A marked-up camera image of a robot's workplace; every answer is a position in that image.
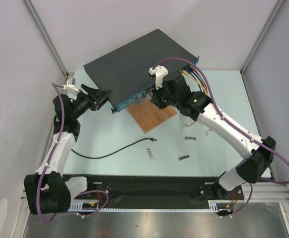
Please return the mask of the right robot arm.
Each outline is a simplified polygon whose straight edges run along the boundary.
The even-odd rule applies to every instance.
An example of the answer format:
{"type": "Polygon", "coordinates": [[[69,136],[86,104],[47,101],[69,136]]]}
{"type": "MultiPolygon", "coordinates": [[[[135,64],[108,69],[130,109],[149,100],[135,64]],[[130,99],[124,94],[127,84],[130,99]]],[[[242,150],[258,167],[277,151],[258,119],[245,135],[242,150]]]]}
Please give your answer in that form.
{"type": "Polygon", "coordinates": [[[217,179],[214,187],[216,197],[226,199],[237,186],[246,182],[257,183],[273,161],[274,155],[271,151],[275,149],[276,141],[270,136],[264,139],[243,127],[238,132],[226,122],[229,118],[226,114],[216,111],[209,96],[190,90],[180,73],[156,74],[154,77],[152,103],[159,109],[175,107],[182,115],[214,131],[242,157],[239,164],[217,179]]]}

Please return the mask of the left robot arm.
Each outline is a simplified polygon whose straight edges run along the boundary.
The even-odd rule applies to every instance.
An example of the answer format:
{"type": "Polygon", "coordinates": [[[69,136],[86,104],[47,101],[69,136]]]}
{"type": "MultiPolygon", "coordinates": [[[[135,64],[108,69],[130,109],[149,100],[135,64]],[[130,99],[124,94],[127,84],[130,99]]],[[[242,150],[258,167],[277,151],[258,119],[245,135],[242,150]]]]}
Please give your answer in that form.
{"type": "Polygon", "coordinates": [[[81,89],[76,89],[73,85],[63,85],[61,88],[74,94],[76,98],[71,99],[67,94],[58,93],[53,99],[56,115],[51,147],[37,171],[24,179],[28,206],[34,215],[67,212],[75,197],[81,195],[83,198],[90,198],[95,193],[95,186],[85,176],[65,181],[64,168],[78,140],[79,117],[88,110],[101,109],[112,92],[84,84],[81,89]]]}

